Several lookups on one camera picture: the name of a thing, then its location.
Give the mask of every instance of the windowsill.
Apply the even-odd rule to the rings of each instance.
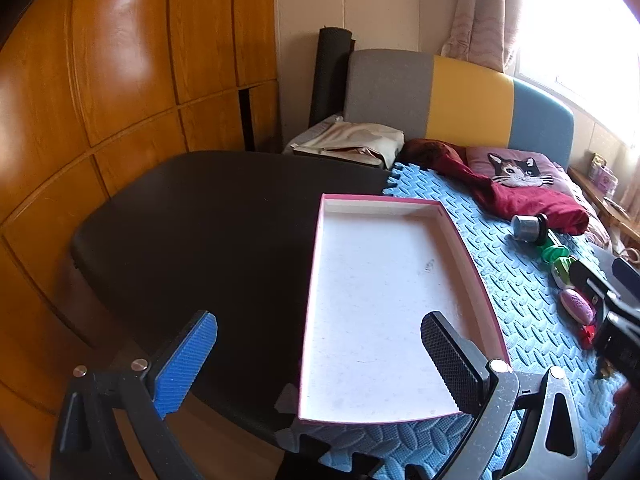
[[[536,81],[535,79],[531,79],[523,74],[519,74],[516,71],[514,71],[514,75],[513,77],[515,79],[519,79],[521,81],[524,81],[525,83],[529,83],[532,86],[535,86],[537,88],[540,88],[541,90],[544,90],[545,92],[551,94],[553,97],[555,97],[556,99],[562,101],[564,104],[566,104],[567,106],[571,107],[571,108],[575,108],[576,110],[578,110],[581,114],[586,115],[588,118],[590,118],[593,122],[595,122],[596,124],[599,124],[601,127],[603,127],[605,130],[607,130],[611,135],[613,135],[617,140],[619,140],[622,144],[624,144],[626,147],[631,148],[632,147],[632,143],[629,143],[628,140],[623,139],[621,136],[619,136],[617,133],[615,133],[613,130],[611,130],[606,124],[604,124],[602,121],[598,120],[598,118],[594,117],[593,114],[589,113],[587,110],[584,109],[584,107],[582,105],[580,105],[579,103],[577,103],[575,100],[570,99],[569,97],[567,97],[564,94],[561,94],[560,92],[558,92],[557,90],[553,89],[553,88],[549,88],[548,86]]]

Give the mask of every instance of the black table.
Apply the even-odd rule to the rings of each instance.
[[[388,171],[305,156],[195,152],[149,171],[95,211],[71,253],[149,354],[199,309],[218,341],[192,392],[275,444],[298,384],[322,193],[380,194]]]

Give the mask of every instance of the metal screw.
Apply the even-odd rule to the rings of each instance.
[[[564,370],[562,370],[562,368],[559,366],[552,366],[551,375],[553,375],[553,377],[555,377],[556,379],[562,380],[564,379]]]
[[[139,359],[136,359],[131,363],[131,369],[134,372],[142,372],[146,370],[148,366],[149,366],[148,361],[146,359],[143,359],[142,357]]]
[[[79,365],[74,368],[74,377],[84,377],[86,375],[86,366]]]
[[[489,363],[491,370],[496,372],[497,374],[505,374],[507,372],[513,372],[513,368],[511,368],[507,363],[505,363],[501,359],[494,359]]]

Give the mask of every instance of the interlocking foam tile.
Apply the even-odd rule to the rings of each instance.
[[[433,171],[396,164],[388,196],[423,198],[442,202],[456,224],[492,300],[515,370],[544,373],[557,365],[571,383],[580,427],[588,454],[600,451],[598,441],[609,418],[611,397],[623,379],[596,380],[596,357],[583,351],[574,333],[577,325],[560,308],[559,290],[537,249],[511,237],[510,225],[482,212],[465,187]],[[584,236],[560,235],[572,253],[598,268]],[[507,459],[520,425],[513,413],[483,480]],[[404,467],[423,466],[433,477],[462,439],[472,418],[457,415],[435,420],[381,426],[319,426],[300,420],[276,433],[280,446],[297,452],[299,437],[308,434],[332,447],[320,462],[350,471],[353,453],[385,459],[374,475],[379,480],[404,480]]]

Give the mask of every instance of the white tray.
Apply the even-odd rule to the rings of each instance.
[[[440,202],[324,195],[299,418],[383,424],[459,413],[420,340],[433,310],[489,359],[510,362],[478,270]]]

